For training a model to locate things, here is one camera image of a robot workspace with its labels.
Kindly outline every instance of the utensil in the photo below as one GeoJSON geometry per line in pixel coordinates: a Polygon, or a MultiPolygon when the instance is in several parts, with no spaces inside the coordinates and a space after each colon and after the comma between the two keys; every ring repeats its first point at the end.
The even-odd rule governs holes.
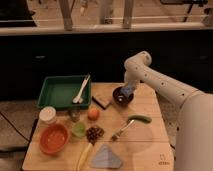
{"type": "Polygon", "coordinates": [[[104,134],[104,130],[95,125],[90,127],[87,131],[86,131],[86,136],[87,136],[87,140],[88,140],[88,144],[87,146],[84,148],[83,152],[80,155],[78,164],[77,164],[77,171],[80,171],[84,165],[85,160],[87,159],[87,156],[89,154],[89,152],[91,151],[92,147],[95,145],[96,141],[102,137],[104,134]]]}
{"type": "Polygon", "coordinates": [[[135,121],[135,120],[138,120],[138,121],[141,121],[143,123],[151,123],[152,119],[148,116],[143,116],[143,115],[131,115],[128,117],[127,119],[127,125],[125,125],[123,128],[121,128],[118,132],[116,132],[115,134],[112,135],[111,137],[111,140],[112,141],[116,141],[120,136],[121,134],[130,126],[132,125],[132,123],[135,121]]]}
{"type": "Polygon", "coordinates": [[[89,75],[89,74],[84,78],[84,81],[83,81],[82,84],[81,84],[81,88],[80,88],[80,90],[79,90],[77,96],[76,96],[75,98],[73,98],[73,101],[72,101],[73,103],[82,103],[82,102],[83,102],[83,100],[82,100],[82,98],[81,98],[81,95],[82,95],[82,93],[83,93],[84,88],[85,88],[86,85],[87,85],[87,82],[88,82],[89,78],[90,78],[90,75],[89,75]]]}
{"type": "Polygon", "coordinates": [[[116,132],[112,137],[111,137],[111,140],[112,141],[116,141],[120,136],[121,134],[130,126],[132,125],[132,123],[134,122],[135,120],[131,120],[127,125],[125,125],[123,128],[121,128],[118,132],[116,132]]]}

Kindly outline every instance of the glass wall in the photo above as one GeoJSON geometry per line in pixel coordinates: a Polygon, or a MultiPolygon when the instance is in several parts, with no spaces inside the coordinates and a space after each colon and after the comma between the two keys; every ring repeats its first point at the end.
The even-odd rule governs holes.
{"type": "Polygon", "coordinates": [[[213,25],[213,0],[7,0],[1,3],[1,28],[95,32],[158,29],[162,24],[163,28],[172,25],[176,28],[177,24],[184,28],[187,24],[203,28],[213,25]]]}

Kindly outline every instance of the floor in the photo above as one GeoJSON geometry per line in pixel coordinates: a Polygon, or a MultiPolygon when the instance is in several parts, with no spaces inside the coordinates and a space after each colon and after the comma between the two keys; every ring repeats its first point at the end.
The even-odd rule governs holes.
{"type": "MultiPolygon", "coordinates": [[[[70,8],[73,0],[68,0],[70,8]]],[[[74,0],[73,10],[71,13],[73,24],[78,27],[99,24],[101,13],[101,1],[88,0],[89,5],[84,15],[80,14],[80,0],[74,0]]],[[[62,15],[58,0],[27,0],[30,10],[36,12],[33,16],[38,27],[55,27],[63,26],[62,15]]],[[[213,6],[213,0],[203,7],[194,5],[187,22],[202,21],[205,17],[204,9],[213,6]]],[[[124,13],[124,0],[115,0],[112,4],[113,12],[110,17],[114,24],[122,24],[124,13]]],[[[189,4],[184,5],[162,5],[159,0],[134,0],[133,20],[132,23],[171,23],[182,22],[186,16],[189,4]]]]}

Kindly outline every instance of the tomato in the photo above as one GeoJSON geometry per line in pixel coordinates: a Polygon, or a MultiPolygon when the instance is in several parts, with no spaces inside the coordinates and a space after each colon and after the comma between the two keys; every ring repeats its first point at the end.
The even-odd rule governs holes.
{"type": "Polygon", "coordinates": [[[100,111],[96,107],[91,107],[88,109],[87,114],[89,120],[96,121],[100,116],[100,111]]]}

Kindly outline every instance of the background wall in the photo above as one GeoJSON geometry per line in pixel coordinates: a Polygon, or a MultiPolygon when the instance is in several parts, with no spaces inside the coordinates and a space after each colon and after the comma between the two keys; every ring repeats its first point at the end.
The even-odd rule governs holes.
{"type": "Polygon", "coordinates": [[[122,82],[126,58],[148,51],[151,68],[213,89],[212,30],[0,37],[0,99],[38,98],[46,76],[91,74],[122,82]]]}

